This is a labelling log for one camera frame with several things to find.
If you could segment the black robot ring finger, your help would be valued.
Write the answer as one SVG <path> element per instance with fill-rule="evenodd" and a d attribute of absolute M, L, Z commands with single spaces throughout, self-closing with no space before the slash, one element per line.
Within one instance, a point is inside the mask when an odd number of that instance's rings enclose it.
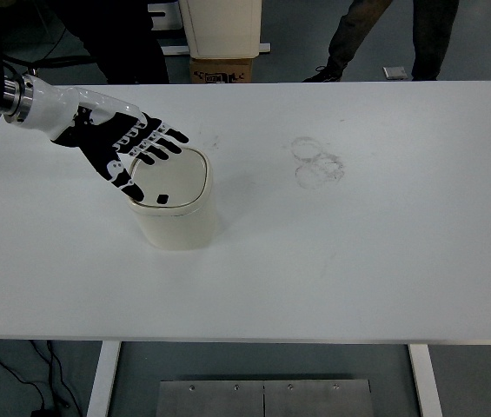
<path fill-rule="evenodd" d="M 145 155 L 181 154 L 182 133 L 173 128 L 146 129 L 143 153 Z"/>

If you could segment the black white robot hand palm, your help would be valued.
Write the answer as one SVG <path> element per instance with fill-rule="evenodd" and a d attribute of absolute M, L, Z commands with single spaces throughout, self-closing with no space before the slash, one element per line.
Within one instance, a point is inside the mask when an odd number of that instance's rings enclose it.
<path fill-rule="evenodd" d="M 146 115 L 137 106 L 89 89 L 58 88 L 35 76 L 24 76 L 22 87 L 24 129 L 93 157 L 110 151 L 136 156 L 146 149 Z"/>

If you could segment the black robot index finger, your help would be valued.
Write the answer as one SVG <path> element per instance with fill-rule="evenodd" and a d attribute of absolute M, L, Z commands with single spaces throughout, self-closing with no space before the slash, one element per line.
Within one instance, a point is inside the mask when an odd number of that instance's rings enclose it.
<path fill-rule="evenodd" d="M 147 165 L 153 165 L 155 163 L 153 149 L 152 146 L 145 146 L 144 148 L 134 146 L 129 149 L 128 155 L 143 161 Z"/>

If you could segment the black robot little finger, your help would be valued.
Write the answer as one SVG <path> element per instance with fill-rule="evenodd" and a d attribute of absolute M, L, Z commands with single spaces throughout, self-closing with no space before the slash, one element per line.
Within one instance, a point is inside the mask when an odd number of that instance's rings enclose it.
<path fill-rule="evenodd" d="M 144 137 L 152 142 L 159 141 L 160 139 L 167 139 L 168 141 L 176 141 L 179 143 L 188 143 L 189 138 L 179 130 L 171 127 L 161 119 L 151 117 L 146 113 L 143 113 L 144 117 Z"/>

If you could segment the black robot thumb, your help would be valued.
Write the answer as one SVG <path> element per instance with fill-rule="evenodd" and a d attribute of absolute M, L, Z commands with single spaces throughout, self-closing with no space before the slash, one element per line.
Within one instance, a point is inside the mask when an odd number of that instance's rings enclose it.
<path fill-rule="evenodd" d="M 111 148 L 83 148 L 83 154 L 95 171 L 107 182 L 120 189 L 126 196 L 141 202 L 144 193 L 131 178 L 117 152 Z"/>

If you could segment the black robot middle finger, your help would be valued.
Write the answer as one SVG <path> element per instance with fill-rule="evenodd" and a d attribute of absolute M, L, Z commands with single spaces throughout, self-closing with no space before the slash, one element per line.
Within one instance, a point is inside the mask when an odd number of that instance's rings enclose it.
<path fill-rule="evenodd" d="M 160 160 L 168 160 L 169 155 L 167 151 L 169 150 L 169 141 L 164 137 L 153 137 L 153 138 L 144 138 L 136 141 L 135 146 L 139 148 L 144 148 L 145 146 L 152 146 L 154 149 L 152 150 L 154 159 Z"/>

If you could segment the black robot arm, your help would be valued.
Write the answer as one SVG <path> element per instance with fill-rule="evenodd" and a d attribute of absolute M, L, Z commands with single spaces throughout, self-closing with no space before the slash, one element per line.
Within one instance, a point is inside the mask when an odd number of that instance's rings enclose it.
<path fill-rule="evenodd" d="M 110 84 L 166 84 L 162 48 L 152 32 L 144 1 L 50 1 L 65 28 L 96 59 Z M 78 148 L 96 172 L 136 202 L 144 193 L 119 156 L 148 165 L 181 153 L 188 137 L 137 106 L 93 91 L 60 89 L 41 79 L 3 72 L 0 114 L 19 128 L 36 129 L 68 148 Z"/>

